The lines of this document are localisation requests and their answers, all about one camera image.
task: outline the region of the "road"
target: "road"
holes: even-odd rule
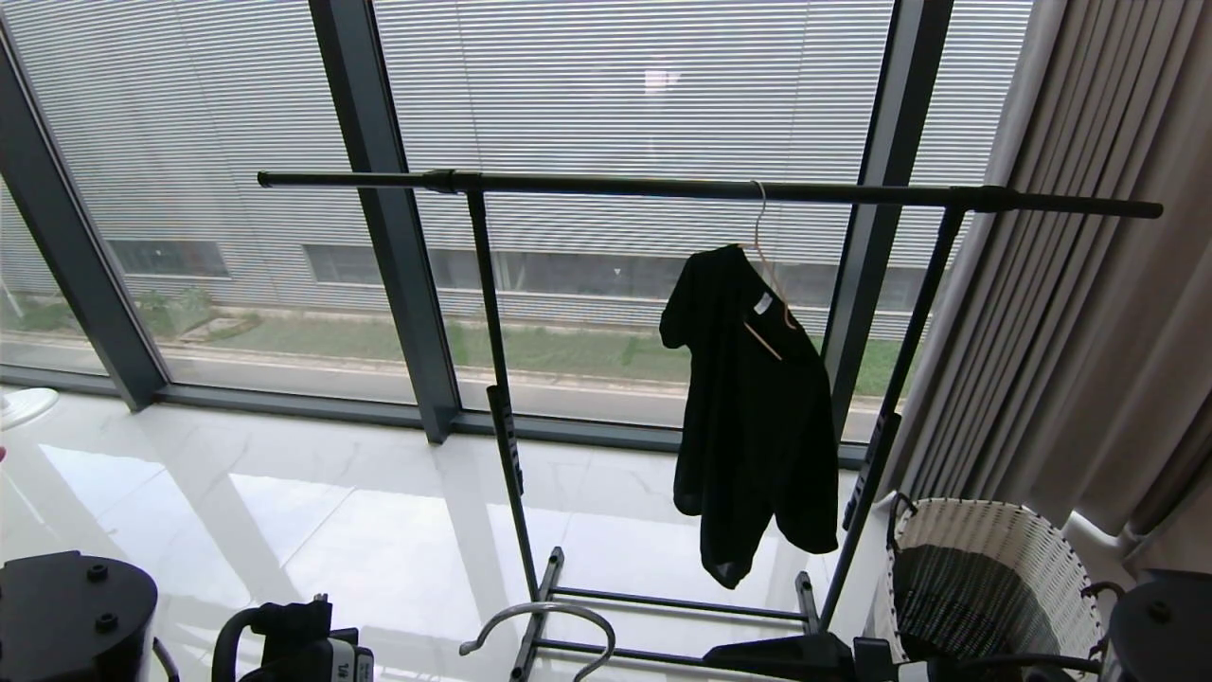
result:
[[[92,349],[72,339],[32,343],[6,334],[0,340],[5,363],[47,369],[99,373]],[[343,361],[281,354],[253,354],[162,345],[161,354],[175,382],[297,394],[416,403],[404,363]],[[469,409],[487,411],[485,389],[492,373],[457,368],[459,395]],[[676,426],[681,424],[685,390],[663,383],[623,383],[548,373],[510,372],[510,394],[519,414],[598,422]],[[879,401],[856,399],[842,430],[842,441],[867,442],[875,426]]]

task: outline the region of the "tile floor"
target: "tile floor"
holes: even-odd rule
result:
[[[64,395],[0,441],[0,558],[79,549],[147,571],[160,588],[156,635],[185,682],[208,678],[215,636],[235,611],[316,592],[330,595],[335,626],[362,629],[378,680],[508,678],[525,619],[480,652],[457,652],[493,613],[526,601],[490,439],[431,447],[411,430],[164,406],[132,415],[116,400]],[[810,557],[773,526],[741,586],[716,585],[699,567],[697,520],[673,508],[671,457],[530,442],[521,457],[536,562],[542,572],[560,545],[562,585],[795,611],[793,579],[806,568],[824,598],[836,557]],[[841,504],[850,486],[844,472]],[[698,657],[794,634],[594,607],[621,647]],[[601,641],[566,615],[547,634]],[[248,636],[240,665],[258,658]],[[584,660],[542,657],[532,678],[571,680]],[[591,678],[747,677],[612,661]]]

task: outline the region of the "white lamp base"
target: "white lamp base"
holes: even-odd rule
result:
[[[53,389],[25,389],[5,394],[0,429],[8,430],[45,414],[58,400],[59,394]]]

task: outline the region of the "clothing tag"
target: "clothing tag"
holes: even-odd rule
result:
[[[770,304],[773,302],[774,298],[771,297],[770,292],[762,293],[761,298],[758,300],[758,304],[754,305],[754,311],[758,314],[762,314],[770,309]]]

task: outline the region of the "glass pane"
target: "glass pane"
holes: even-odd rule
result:
[[[412,402],[305,2],[4,8],[175,382]]]
[[[852,183],[892,1],[379,1],[408,164]],[[418,193],[463,403],[491,360],[467,205]],[[680,425],[688,353],[657,322],[685,258],[751,241],[754,202],[488,195],[514,407]],[[771,205],[761,241],[824,328],[848,206]]]
[[[0,290],[0,361],[15,367],[105,374],[4,182]]]
[[[955,1],[914,164],[914,184],[984,182],[1002,103],[1014,75],[1030,13],[1030,0]],[[901,338],[921,287],[921,275],[930,260],[942,217],[942,208],[922,207],[905,208],[901,214],[888,274],[880,292],[871,337],[854,389],[854,402],[844,430],[847,441],[865,442],[875,428],[880,401],[892,376]],[[951,250],[953,259],[971,223],[972,213],[968,213]],[[936,309],[945,294],[947,281],[944,274],[943,286],[934,298]],[[916,357],[911,369],[916,369]],[[911,386],[913,372],[902,392],[902,401]]]

